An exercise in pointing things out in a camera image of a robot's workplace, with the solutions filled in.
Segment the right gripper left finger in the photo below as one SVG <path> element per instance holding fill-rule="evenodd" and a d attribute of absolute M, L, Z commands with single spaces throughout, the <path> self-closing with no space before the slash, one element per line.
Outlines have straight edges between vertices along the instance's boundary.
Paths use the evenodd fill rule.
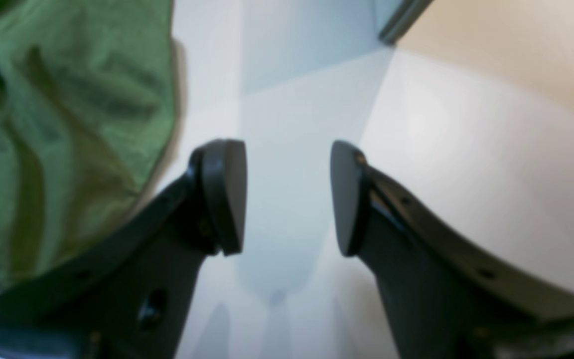
<path fill-rule="evenodd" d="M 102 243 L 0 293 L 0 359 L 172 359 L 201 265 L 242 252 L 247 190 L 243 141 L 196 148 Z"/>

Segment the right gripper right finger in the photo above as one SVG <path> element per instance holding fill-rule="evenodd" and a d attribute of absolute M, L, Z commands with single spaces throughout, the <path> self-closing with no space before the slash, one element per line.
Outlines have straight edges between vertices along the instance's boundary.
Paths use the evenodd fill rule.
<path fill-rule="evenodd" d="M 474 245 L 349 142 L 330 180 L 339 250 L 373 273 L 402 359 L 574 359 L 574 293 Z"/>

